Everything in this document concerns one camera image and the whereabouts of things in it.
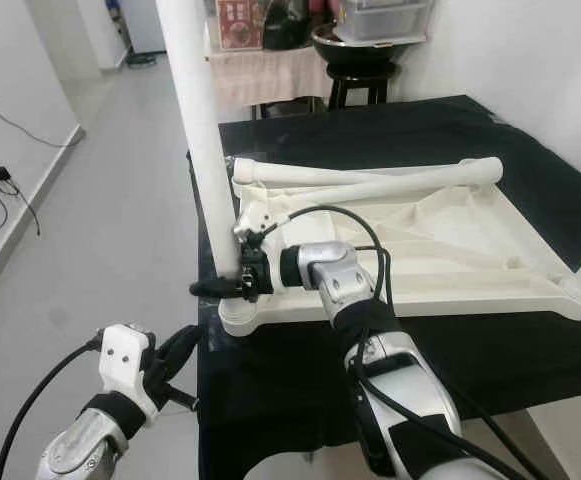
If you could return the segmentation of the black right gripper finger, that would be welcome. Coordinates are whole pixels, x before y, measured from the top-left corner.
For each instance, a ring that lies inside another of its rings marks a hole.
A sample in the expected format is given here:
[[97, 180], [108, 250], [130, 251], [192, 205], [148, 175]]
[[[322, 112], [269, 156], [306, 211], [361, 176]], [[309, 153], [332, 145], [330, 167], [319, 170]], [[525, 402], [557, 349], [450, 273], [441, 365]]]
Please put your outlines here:
[[212, 276], [212, 278], [202, 278], [191, 283], [189, 293], [195, 297], [209, 298], [209, 300], [231, 300], [231, 298], [245, 297], [245, 285], [240, 280]]

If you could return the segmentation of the white plastic table top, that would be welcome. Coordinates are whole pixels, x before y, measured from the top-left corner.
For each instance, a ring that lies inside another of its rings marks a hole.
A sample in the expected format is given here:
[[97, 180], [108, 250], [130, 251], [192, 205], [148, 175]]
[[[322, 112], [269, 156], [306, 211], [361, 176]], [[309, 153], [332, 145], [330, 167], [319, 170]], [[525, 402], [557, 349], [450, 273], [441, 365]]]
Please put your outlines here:
[[390, 253], [387, 278], [400, 317], [552, 312], [581, 321], [581, 300], [570, 296], [578, 269], [500, 188], [423, 189], [337, 204], [293, 197], [335, 187], [240, 187], [240, 214], [263, 204], [277, 221], [267, 242], [281, 248], [285, 288], [257, 303], [222, 300], [227, 333], [245, 337], [264, 325], [325, 321], [377, 293], [386, 278], [377, 248]]

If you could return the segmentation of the black round stool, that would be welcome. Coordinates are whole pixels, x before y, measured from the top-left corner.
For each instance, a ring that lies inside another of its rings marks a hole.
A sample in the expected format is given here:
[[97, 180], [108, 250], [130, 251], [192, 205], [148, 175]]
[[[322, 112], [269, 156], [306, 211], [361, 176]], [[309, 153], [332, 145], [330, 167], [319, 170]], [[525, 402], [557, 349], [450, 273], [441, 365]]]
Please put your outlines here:
[[348, 96], [353, 90], [366, 91], [366, 104], [386, 104], [389, 101], [389, 82], [398, 72], [391, 61], [371, 64], [328, 64], [327, 76], [332, 81], [327, 110], [348, 108]]

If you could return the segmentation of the black wok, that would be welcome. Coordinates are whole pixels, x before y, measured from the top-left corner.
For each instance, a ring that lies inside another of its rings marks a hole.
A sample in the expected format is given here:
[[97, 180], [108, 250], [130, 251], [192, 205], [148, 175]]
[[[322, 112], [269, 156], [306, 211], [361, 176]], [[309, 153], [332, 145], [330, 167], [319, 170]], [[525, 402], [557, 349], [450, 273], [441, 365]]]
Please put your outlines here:
[[310, 42], [326, 67], [371, 67], [394, 60], [404, 44], [348, 44], [334, 32], [335, 24], [322, 24], [310, 32]]

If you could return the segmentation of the red printed storage box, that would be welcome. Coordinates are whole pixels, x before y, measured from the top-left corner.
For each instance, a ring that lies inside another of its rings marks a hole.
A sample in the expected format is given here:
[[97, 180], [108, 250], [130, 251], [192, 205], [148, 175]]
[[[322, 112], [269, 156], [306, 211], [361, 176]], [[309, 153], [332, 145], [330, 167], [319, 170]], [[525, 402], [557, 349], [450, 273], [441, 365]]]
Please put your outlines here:
[[213, 0], [221, 51], [263, 49], [268, 0]]

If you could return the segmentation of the glossy black bag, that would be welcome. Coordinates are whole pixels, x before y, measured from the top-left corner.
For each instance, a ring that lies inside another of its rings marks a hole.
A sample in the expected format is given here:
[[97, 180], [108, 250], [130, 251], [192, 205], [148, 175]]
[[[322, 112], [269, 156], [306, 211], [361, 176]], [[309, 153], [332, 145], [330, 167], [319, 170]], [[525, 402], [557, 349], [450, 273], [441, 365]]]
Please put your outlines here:
[[262, 0], [261, 44], [266, 51], [303, 49], [313, 27], [313, 0]]

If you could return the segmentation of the black tablecloth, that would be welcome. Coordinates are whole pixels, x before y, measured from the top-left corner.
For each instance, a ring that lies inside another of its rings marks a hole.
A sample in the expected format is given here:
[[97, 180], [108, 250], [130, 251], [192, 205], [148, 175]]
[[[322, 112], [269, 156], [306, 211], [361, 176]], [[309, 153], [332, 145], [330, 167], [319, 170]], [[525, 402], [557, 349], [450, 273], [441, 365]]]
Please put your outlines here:
[[[492, 122], [500, 115], [508, 125]], [[517, 120], [465, 95], [222, 124], [223, 151], [328, 169], [431, 166], [499, 157], [500, 189], [569, 268], [581, 266], [581, 172]], [[325, 321], [245, 337], [199, 308], [200, 480], [244, 480], [275, 454], [357, 440], [334, 333]], [[491, 415], [581, 396], [581, 321], [552, 312], [404, 317], [437, 374]]]

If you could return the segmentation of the white appliance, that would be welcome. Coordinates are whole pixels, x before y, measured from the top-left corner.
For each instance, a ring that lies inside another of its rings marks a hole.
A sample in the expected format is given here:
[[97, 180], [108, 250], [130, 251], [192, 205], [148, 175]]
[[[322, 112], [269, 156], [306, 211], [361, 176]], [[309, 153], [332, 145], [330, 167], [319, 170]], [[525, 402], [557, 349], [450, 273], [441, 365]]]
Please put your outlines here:
[[130, 38], [131, 50], [139, 52], [165, 52], [157, 0], [118, 0]]

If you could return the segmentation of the clear plastic storage box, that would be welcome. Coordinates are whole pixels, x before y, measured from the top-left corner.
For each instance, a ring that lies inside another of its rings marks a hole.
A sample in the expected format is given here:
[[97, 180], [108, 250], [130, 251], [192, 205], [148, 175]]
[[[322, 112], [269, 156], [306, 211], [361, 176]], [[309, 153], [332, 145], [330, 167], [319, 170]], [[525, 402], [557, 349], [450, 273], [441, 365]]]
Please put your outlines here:
[[340, 0], [334, 32], [349, 44], [423, 41], [433, 3], [433, 0]]

